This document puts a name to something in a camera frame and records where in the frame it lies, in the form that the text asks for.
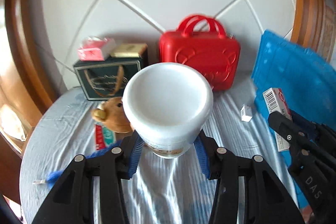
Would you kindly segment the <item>white plastic jar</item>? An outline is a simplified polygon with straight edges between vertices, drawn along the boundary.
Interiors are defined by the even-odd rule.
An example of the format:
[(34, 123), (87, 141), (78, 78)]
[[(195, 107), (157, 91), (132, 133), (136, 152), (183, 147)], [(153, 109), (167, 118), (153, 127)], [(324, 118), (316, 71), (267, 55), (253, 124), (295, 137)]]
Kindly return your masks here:
[(127, 83), (123, 110), (131, 126), (159, 157), (182, 156), (194, 143), (213, 109), (213, 89), (195, 69), (157, 63)]

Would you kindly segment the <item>pink tissue pack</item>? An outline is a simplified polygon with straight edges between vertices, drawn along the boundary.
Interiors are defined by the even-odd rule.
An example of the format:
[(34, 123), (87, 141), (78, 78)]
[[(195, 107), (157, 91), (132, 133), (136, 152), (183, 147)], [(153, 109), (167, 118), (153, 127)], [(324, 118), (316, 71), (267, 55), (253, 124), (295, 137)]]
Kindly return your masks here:
[(77, 49), (77, 55), (81, 61), (104, 61), (116, 46), (112, 38), (88, 37)]

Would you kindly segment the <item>red green toothpaste box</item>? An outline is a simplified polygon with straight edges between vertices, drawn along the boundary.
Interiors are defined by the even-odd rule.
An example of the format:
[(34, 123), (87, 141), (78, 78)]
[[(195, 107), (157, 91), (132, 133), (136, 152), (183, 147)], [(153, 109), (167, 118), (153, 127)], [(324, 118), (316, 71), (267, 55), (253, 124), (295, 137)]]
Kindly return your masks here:
[(115, 133), (98, 122), (95, 124), (94, 138), (96, 151), (108, 148), (117, 141)]

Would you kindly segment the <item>gold flat box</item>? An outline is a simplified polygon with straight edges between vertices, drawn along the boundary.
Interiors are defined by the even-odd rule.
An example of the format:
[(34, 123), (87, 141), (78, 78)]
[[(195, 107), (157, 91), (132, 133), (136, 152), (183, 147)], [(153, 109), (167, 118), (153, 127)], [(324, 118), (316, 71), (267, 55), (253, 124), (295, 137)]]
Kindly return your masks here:
[(146, 51), (147, 44), (145, 43), (122, 43), (111, 51), (110, 56), (137, 58), (142, 57)]

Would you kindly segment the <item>dark green gift bag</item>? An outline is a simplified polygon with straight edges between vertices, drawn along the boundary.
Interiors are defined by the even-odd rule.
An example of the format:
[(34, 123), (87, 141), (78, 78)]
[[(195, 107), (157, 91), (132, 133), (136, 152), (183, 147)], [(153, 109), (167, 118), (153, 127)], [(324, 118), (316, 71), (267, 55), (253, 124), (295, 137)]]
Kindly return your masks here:
[(109, 57), (105, 61), (77, 61), (73, 68), (89, 101), (121, 97), (129, 80), (149, 64), (141, 57)]

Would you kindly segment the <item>brown teddy bear plush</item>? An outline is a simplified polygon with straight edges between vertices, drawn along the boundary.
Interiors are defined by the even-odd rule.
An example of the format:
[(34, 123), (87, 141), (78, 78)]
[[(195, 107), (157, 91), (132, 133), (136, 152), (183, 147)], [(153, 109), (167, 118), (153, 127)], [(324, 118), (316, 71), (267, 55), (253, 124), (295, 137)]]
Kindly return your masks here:
[(118, 134), (128, 134), (134, 131), (125, 115), (121, 97), (113, 97), (103, 102), (100, 107), (91, 111), (91, 117)]

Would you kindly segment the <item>wooden headboard frame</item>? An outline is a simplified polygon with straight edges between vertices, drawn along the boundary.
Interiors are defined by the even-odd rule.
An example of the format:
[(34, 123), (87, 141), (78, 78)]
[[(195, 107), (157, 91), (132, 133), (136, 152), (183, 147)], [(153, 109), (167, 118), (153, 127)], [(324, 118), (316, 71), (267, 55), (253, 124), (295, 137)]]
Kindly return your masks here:
[(296, 0), (290, 41), (331, 63), (335, 50), (335, 0)]

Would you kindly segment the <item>blue plastic storage bin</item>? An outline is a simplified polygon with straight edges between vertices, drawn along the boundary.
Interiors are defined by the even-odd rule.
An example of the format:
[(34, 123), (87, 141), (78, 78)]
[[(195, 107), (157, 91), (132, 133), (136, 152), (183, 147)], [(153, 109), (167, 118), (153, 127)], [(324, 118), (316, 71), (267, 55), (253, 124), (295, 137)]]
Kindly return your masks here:
[(295, 123), (305, 119), (335, 129), (335, 70), (309, 48), (266, 30), (251, 76), (256, 86), (255, 106), (268, 118), (263, 93), (280, 88)]

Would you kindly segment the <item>red plastic carry case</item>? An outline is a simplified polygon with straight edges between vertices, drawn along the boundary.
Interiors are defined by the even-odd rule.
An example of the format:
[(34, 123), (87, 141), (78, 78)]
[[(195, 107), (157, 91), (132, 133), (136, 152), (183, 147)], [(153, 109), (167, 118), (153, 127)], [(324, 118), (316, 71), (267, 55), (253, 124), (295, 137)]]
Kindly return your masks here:
[(175, 31), (166, 31), (158, 43), (159, 61), (180, 63), (201, 73), (214, 91), (232, 87), (240, 44), (220, 22), (205, 15), (190, 15)]

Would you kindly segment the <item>small white barcode box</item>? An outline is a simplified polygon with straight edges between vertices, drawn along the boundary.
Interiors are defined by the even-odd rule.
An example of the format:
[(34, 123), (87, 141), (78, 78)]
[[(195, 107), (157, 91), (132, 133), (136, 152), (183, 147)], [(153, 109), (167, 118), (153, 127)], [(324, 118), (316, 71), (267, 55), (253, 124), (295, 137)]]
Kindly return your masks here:
[(243, 105), (240, 110), (241, 120), (243, 122), (250, 122), (253, 118), (252, 108), (249, 105)]

